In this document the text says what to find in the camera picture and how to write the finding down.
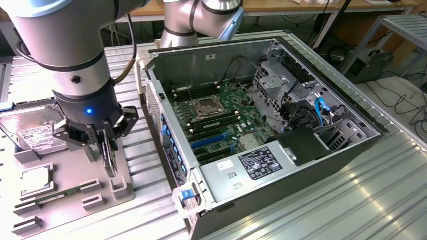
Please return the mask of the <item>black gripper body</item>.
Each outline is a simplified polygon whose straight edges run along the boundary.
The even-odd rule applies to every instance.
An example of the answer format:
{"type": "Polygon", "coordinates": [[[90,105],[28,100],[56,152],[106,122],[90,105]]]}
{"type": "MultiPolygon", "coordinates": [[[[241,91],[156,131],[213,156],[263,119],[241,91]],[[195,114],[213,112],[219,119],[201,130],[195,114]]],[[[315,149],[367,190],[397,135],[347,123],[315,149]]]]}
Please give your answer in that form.
{"type": "Polygon", "coordinates": [[[123,114],[112,79],[90,95],[67,96],[55,91],[54,95],[66,118],[78,124],[99,124],[108,119],[118,121],[123,114]]]}

